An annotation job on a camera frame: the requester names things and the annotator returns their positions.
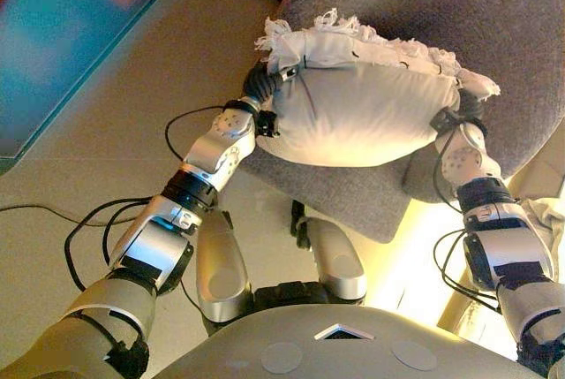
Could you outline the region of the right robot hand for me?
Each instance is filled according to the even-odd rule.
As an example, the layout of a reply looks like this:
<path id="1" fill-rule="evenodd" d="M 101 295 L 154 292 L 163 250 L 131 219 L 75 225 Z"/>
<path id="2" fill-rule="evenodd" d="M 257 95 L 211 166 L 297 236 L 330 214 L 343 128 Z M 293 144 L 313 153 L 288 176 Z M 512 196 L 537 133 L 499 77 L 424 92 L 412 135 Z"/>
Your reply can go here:
<path id="1" fill-rule="evenodd" d="M 466 89 L 459 90 L 459 109 L 457 113 L 464 118 L 481 119 L 484 114 L 483 103 Z"/>

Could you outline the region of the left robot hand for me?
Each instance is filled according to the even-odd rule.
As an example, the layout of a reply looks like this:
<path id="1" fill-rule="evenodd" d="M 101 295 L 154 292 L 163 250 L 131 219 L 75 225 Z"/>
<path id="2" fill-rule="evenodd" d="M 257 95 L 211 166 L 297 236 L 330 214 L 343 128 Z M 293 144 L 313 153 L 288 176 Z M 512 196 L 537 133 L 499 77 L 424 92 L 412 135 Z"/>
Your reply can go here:
<path id="1" fill-rule="evenodd" d="M 243 96 L 248 96 L 259 103 L 267 102 L 285 82 L 293 80 L 298 73 L 298 65 L 283 68 L 279 72 L 269 72 L 266 63 L 258 62 L 245 77 Z"/>

